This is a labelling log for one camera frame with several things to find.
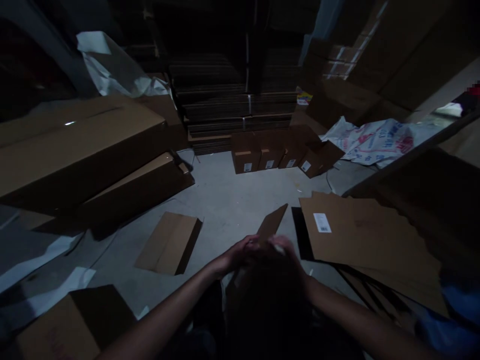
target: flattened cardboard box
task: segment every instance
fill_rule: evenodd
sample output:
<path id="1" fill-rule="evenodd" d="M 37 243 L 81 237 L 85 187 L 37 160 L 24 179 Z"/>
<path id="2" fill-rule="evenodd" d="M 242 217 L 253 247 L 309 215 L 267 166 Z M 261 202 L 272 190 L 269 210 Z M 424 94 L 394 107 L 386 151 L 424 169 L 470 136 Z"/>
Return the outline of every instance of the flattened cardboard box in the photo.
<path id="1" fill-rule="evenodd" d="M 262 151 L 253 132 L 231 135 L 231 157 L 236 174 L 251 173 L 259 169 Z"/>
<path id="2" fill-rule="evenodd" d="M 70 292 L 16 339 L 25 360 L 94 360 L 136 323 L 113 285 Z"/>
<path id="3" fill-rule="evenodd" d="M 298 167 L 311 179 L 333 168 L 345 152 L 333 142 L 315 142 L 307 144 L 308 150 Z"/>
<path id="4" fill-rule="evenodd" d="M 165 152 L 84 202 L 76 211 L 89 226 L 122 222 L 160 204 L 195 183 L 182 163 Z"/>
<path id="5" fill-rule="evenodd" d="M 255 131 L 255 137 L 260 146 L 261 157 L 258 170 L 276 169 L 285 154 L 285 148 L 274 130 Z"/>
<path id="6" fill-rule="evenodd" d="M 196 217 L 166 211 L 136 259 L 135 267 L 159 274 L 183 274 L 202 228 Z"/>
<path id="7" fill-rule="evenodd" d="M 304 154 L 297 146 L 291 130 L 278 130 L 277 136 L 285 149 L 285 155 L 281 158 L 278 168 L 286 169 L 297 167 Z"/>
<path id="8" fill-rule="evenodd" d="M 167 151 L 166 127 L 162 117 L 124 96 L 2 123 L 0 203 L 68 213 Z"/>
<path id="9" fill-rule="evenodd" d="M 299 200 L 315 260 L 349 265 L 448 317 L 441 264 L 395 209 L 335 194 Z"/>

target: white plastic sheet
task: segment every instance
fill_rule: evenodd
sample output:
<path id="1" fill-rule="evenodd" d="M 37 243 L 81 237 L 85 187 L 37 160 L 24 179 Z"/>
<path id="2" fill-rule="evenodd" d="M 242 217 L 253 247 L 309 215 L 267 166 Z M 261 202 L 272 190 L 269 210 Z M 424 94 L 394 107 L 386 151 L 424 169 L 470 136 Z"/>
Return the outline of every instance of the white plastic sheet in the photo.
<path id="1" fill-rule="evenodd" d="M 342 116 L 320 139 L 342 149 L 343 160 L 383 168 L 442 129 L 430 123 L 402 124 L 392 118 L 356 127 Z"/>
<path id="2" fill-rule="evenodd" d="M 168 83 L 150 78 L 142 68 L 103 31 L 76 36 L 77 49 L 102 96 L 123 94 L 131 98 L 169 94 Z"/>

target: concrete floor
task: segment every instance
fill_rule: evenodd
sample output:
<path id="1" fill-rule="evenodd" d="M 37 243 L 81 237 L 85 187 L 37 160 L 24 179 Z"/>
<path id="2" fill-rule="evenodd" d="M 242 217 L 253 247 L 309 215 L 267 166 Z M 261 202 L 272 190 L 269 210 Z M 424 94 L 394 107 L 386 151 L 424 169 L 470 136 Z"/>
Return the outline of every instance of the concrete floor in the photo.
<path id="1" fill-rule="evenodd" d="M 189 163 L 191 150 L 181 153 Z M 75 267 L 92 268 L 96 273 L 89 287 L 113 284 L 139 315 L 145 306 L 152 309 L 214 257 L 248 234 L 255 234 L 263 218 L 281 205 L 289 207 L 278 229 L 288 236 L 298 254 L 291 207 L 300 206 L 300 197 L 312 191 L 341 194 L 371 175 L 370 168 L 339 161 L 334 169 L 309 179 L 298 168 L 272 169 L 236 175 L 229 152 L 199 156 L 193 161 L 196 184 L 151 209 L 102 241 L 88 232 L 72 251 L 34 271 L 0 296 L 0 307 L 56 289 Z M 134 267 L 135 260 L 165 211 L 198 217 L 203 222 L 185 274 L 170 276 Z M 0 229 L 0 272 L 43 254 L 57 236 L 29 232 L 13 221 Z M 362 303 L 337 271 L 328 264 L 301 261 L 307 273 L 323 284 Z"/>

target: open cardboard box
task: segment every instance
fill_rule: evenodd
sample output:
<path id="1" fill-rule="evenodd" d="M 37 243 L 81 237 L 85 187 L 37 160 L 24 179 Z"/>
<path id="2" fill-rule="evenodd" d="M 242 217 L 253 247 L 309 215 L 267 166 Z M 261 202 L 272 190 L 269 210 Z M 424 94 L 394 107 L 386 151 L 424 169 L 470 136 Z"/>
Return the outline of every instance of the open cardboard box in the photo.
<path id="1" fill-rule="evenodd" d="M 262 151 L 253 132 L 231 135 L 231 157 L 236 174 L 251 173 L 259 169 Z"/>
<path id="2" fill-rule="evenodd" d="M 137 319 L 113 285 L 69 292 L 16 338 L 24 360 L 94 360 Z"/>
<path id="3" fill-rule="evenodd" d="M 119 95 L 1 123 L 0 203 L 69 214 L 167 151 L 166 128 L 161 116 Z"/>
<path id="4" fill-rule="evenodd" d="M 255 137 L 260 146 L 261 157 L 258 170 L 276 169 L 285 154 L 275 130 L 256 131 Z"/>
<path id="5" fill-rule="evenodd" d="M 165 212 L 136 259 L 135 267 L 159 274 L 183 274 L 202 222 L 191 216 Z"/>

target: stack of flattened cardboard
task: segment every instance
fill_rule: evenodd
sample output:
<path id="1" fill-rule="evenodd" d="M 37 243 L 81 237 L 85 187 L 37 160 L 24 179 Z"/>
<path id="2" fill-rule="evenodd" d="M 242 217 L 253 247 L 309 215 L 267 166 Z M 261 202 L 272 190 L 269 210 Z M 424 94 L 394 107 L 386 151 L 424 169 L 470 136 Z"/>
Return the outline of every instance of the stack of flattened cardboard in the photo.
<path id="1" fill-rule="evenodd" d="M 31 230 L 78 234 L 118 225 L 194 183 L 169 151 L 165 119 L 124 96 L 0 127 L 0 203 L 25 210 Z"/>
<path id="2" fill-rule="evenodd" d="M 315 260 L 344 264 L 448 317 L 441 263 L 407 218 L 374 199 L 314 192 L 300 198 Z"/>

